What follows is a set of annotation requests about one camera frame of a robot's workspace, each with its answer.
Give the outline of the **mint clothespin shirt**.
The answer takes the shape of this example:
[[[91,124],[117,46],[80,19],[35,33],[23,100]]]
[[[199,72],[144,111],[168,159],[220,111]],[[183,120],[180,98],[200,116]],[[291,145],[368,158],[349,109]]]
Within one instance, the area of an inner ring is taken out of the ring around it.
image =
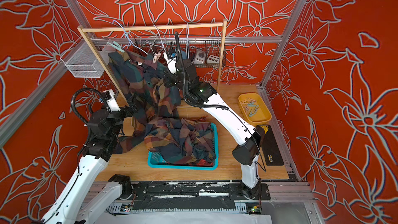
[[[118,50],[118,51],[120,51],[120,52],[122,52],[122,53],[125,52],[124,49],[122,48],[122,46],[121,46],[119,43],[117,43],[116,41],[113,41],[113,42],[111,43],[111,45],[112,45],[116,50]]]

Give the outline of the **dark multicolour plaid shirt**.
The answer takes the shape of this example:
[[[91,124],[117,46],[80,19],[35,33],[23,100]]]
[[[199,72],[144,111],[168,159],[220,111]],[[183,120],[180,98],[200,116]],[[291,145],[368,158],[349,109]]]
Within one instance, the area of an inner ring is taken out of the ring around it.
[[[144,143],[168,164],[212,167],[217,158],[214,138],[210,122],[157,117],[146,125]]]

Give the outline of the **white wire hanger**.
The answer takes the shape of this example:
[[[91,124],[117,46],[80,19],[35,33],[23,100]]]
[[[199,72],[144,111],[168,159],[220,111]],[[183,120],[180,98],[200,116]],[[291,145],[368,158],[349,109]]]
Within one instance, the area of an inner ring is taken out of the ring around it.
[[[161,46],[162,46],[163,50],[165,52],[168,52],[169,49],[168,49],[167,43],[165,42],[164,38],[161,35],[161,31],[159,30],[159,28],[155,24],[153,24],[153,27],[155,28],[155,30],[157,32],[157,36],[159,37],[159,40],[161,42]]]

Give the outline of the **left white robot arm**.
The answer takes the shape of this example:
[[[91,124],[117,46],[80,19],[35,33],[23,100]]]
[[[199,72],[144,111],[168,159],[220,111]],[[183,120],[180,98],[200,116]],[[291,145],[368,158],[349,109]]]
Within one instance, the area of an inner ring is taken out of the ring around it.
[[[92,113],[90,120],[76,108],[76,98],[91,91],[102,101],[103,106]],[[83,205],[87,193],[109,160],[119,141],[125,118],[138,113],[138,101],[131,95],[126,106],[119,106],[112,90],[99,92],[93,88],[76,91],[70,102],[74,114],[88,128],[86,143],[77,156],[77,169],[50,210],[39,220],[40,224],[94,224],[106,209],[118,198],[129,199],[133,195],[131,179],[114,175],[87,205]]]

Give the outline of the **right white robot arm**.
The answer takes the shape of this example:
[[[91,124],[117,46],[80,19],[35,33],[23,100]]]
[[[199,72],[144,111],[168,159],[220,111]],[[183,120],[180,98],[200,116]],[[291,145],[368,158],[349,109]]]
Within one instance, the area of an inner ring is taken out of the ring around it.
[[[231,134],[237,143],[232,155],[241,167],[241,193],[250,200],[261,198],[259,161],[263,160],[260,147],[265,130],[241,118],[213,86],[199,79],[194,64],[182,56],[178,32],[175,32],[174,37],[176,47],[168,50],[165,57],[169,70],[164,76],[165,86],[177,87],[188,105],[211,114]]]

